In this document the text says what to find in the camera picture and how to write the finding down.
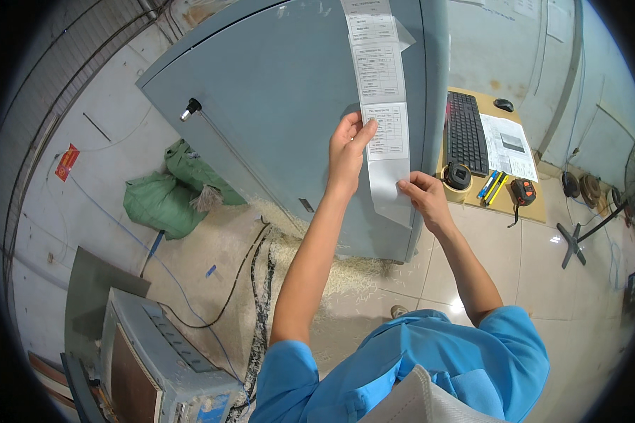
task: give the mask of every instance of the desk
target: desk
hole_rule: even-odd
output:
[[[505,110],[501,110],[498,107],[494,106],[494,100],[496,99],[496,97],[488,96],[487,94],[476,93],[474,91],[461,88],[449,87],[448,90],[474,96],[475,99],[477,99],[477,108],[479,109],[480,113],[490,114],[498,118],[506,118],[513,122],[522,124],[522,121],[520,121],[520,116],[517,114],[517,110],[515,110],[513,113],[508,113]],[[446,142],[443,139],[442,150],[440,151],[440,159],[438,160],[437,168],[435,169],[435,176],[437,178],[441,177],[440,174],[442,172],[442,168],[445,165],[446,153]],[[536,170],[536,174],[537,176],[539,176],[540,180],[538,169]],[[506,186],[501,189],[501,192],[499,192],[499,194],[493,200],[491,206],[488,207],[490,210],[496,210],[508,215],[515,215],[515,197],[513,196],[513,191],[510,189],[510,182],[512,181],[511,178],[512,175],[508,178]],[[480,192],[485,183],[487,183],[487,177],[473,175],[473,187],[471,188],[471,191],[468,193],[468,196],[465,198],[465,200],[463,200],[463,204],[468,204],[474,207],[487,208],[482,206],[482,204],[480,203],[480,199],[477,198],[477,194]],[[521,218],[546,223],[546,206],[543,200],[543,190],[541,190],[541,184],[538,182],[533,182],[533,187],[536,190],[536,200],[529,206],[520,207],[519,215]]]

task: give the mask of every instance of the green sack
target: green sack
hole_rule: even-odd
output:
[[[122,205],[132,222],[158,231],[163,229],[168,240],[188,235],[207,216],[190,207],[189,201],[197,194],[178,186],[171,174],[153,172],[125,183]]]
[[[218,189],[223,195],[223,204],[239,206],[247,204],[230,185],[226,183],[184,140],[178,140],[164,150],[164,163],[167,170],[180,181],[193,187],[200,193],[202,187],[210,185]]]

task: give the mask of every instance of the keyboard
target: keyboard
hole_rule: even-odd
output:
[[[487,144],[477,100],[467,94],[449,91],[447,103],[447,163],[462,163],[472,174],[487,176]]]

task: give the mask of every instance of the door handle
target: door handle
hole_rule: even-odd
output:
[[[181,122],[186,122],[192,114],[194,114],[195,112],[200,112],[201,110],[202,104],[200,104],[198,100],[191,98],[190,100],[188,100],[188,106],[186,107],[186,110],[181,113],[179,119],[181,119]]]

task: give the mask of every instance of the metal stand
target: metal stand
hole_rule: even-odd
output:
[[[574,255],[574,254],[576,254],[576,257],[578,257],[578,260],[581,262],[581,264],[585,266],[586,265],[586,258],[583,257],[583,253],[581,252],[581,248],[579,248],[578,244],[580,244],[581,241],[585,240],[587,237],[593,235],[593,233],[597,232],[598,229],[600,229],[602,226],[606,225],[616,215],[621,213],[621,211],[624,208],[626,208],[627,204],[628,204],[628,202],[624,202],[623,204],[618,206],[618,208],[616,210],[614,210],[614,212],[612,214],[607,216],[607,218],[605,220],[601,221],[601,223],[599,225],[597,225],[596,227],[591,229],[588,233],[586,233],[582,237],[579,237],[579,233],[581,233],[581,224],[580,223],[576,224],[576,228],[574,229],[574,234],[573,235],[571,233],[567,232],[567,230],[564,228],[564,226],[562,226],[562,223],[559,223],[557,225],[557,230],[562,234],[562,236],[567,241],[567,244],[569,245],[567,247],[567,253],[565,254],[565,258],[564,258],[564,260],[562,260],[562,268],[563,269],[567,268],[567,264],[569,263],[569,259],[572,258],[571,255]]]

